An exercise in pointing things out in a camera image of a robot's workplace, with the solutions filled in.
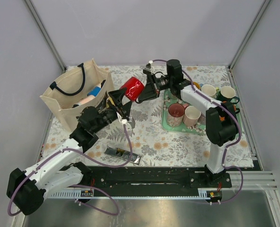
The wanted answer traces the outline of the orange mug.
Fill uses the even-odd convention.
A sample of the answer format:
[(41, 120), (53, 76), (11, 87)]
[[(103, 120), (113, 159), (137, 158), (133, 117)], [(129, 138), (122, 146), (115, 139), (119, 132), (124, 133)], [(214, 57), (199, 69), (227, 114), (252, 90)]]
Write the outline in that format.
[(235, 110), (235, 113), (236, 113), (236, 114), (240, 113), (240, 109), (239, 109), (239, 108), (234, 107), (234, 110)]

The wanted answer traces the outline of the pink octagonal mug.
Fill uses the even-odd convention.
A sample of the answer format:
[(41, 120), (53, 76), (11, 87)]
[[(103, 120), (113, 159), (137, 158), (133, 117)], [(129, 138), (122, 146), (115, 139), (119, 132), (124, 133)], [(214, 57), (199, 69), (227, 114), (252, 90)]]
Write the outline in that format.
[(201, 112), (194, 106), (188, 106), (184, 110), (183, 123), (186, 127), (194, 126), (201, 116)]

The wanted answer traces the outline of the lime green mug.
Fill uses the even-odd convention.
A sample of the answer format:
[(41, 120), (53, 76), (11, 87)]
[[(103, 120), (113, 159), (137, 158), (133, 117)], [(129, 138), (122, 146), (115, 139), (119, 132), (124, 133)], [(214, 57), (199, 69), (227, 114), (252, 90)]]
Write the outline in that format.
[(219, 88), (218, 87), (214, 87), (213, 85), (210, 84), (205, 84), (201, 87), (201, 91), (203, 93), (205, 93), (206, 95), (208, 95), (211, 98), (216, 98)]

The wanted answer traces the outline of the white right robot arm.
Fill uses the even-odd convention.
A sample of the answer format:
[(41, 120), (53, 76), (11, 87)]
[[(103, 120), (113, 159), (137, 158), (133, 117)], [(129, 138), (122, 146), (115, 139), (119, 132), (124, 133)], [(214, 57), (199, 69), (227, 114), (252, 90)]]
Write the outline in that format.
[(211, 142), (210, 158), (200, 179), (207, 186), (215, 187), (229, 169), (225, 165), (227, 149), (237, 144), (242, 136), (234, 105), (230, 101), (224, 103), (216, 100), (200, 91), (182, 69), (179, 60), (166, 61), (166, 71), (166, 74), (157, 78), (153, 61), (146, 64), (143, 73), (147, 76), (147, 82), (137, 103), (156, 99), (160, 91), (169, 89), (174, 96), (191, 104), (205, 116), (206, 135)]

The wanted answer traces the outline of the dark green mug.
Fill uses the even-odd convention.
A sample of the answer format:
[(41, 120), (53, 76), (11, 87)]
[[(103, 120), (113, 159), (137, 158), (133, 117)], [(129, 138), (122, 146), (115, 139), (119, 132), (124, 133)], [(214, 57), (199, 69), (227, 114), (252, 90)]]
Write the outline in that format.
[(235, 89), (229, 86), (224, 86), (219, 90), (217, 100), (231, 102), (232, 104), (240, 102), (240, 98), (236, 96)]

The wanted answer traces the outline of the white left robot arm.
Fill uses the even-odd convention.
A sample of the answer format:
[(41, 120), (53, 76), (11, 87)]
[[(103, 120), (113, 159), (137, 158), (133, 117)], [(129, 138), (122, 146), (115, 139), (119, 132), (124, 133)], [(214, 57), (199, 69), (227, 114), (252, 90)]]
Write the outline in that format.
[(13, 204), (19, 209), (17, 214), (30, 215), (37, 211), (50, 195), (62, 189), (74, 185), (89, 186), (91, 170), (85, 164), (75, 163), (65, 171), (61, 171), (61, 168), (77, 156), (84, 156), (98, 141), (97, 133), (112, 122), (119, 120), (124, 130), (127, 130), (127, 126), (134, 128), (135, 121), (130, 116), (132, 101), (122, 104), (126, 90), (124, 87), (109, 92), (107, 108), (84, 108), (77, 117), (77, 127), (57, 150), (25, 170), (16, 168), (10, 173), (6, 192), (10, 199), (10, 216), (16, 215), (11, 211)]

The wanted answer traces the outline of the red mug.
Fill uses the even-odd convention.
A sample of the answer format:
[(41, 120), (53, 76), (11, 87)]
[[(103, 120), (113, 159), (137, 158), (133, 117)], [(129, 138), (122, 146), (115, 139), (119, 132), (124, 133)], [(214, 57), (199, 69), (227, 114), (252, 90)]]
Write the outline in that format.
[(135, 102), (144, 90), (143, 83), (136, 77), (130, 77), (120, 89), (126, 89), (125, 96), (130, 100)]

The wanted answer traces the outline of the lavender mug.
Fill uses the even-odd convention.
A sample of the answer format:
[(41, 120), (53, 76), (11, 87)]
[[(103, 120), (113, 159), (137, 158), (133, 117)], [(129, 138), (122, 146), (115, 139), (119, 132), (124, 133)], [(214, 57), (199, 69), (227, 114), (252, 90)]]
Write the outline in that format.
[(205, 125), (206, 124), (206, 117), (201, 115), (198, 119), (198, 123), (201, 125)]

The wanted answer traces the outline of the pink round mug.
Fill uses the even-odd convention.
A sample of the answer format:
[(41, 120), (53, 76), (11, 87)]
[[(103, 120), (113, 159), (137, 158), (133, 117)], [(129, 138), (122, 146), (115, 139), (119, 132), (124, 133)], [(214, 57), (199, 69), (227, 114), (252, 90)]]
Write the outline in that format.
[(180, 103), (173, 103), (168, 108), (166, 122), (171, 127), (179, 126), (184, 118), (185, 108)]

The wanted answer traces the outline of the blue butterfly mug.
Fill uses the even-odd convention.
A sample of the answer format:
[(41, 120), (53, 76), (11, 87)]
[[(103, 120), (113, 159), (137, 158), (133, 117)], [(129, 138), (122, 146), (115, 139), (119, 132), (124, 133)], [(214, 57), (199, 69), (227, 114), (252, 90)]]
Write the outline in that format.
[(199, 84), (199, 83), (197, 83), (197, 82), (193, 82), (193, 84), (194, 84), (199, 90), (201, 90), (201, 87), (202, 87), (202, 85), (203, 85), (203, 84)]

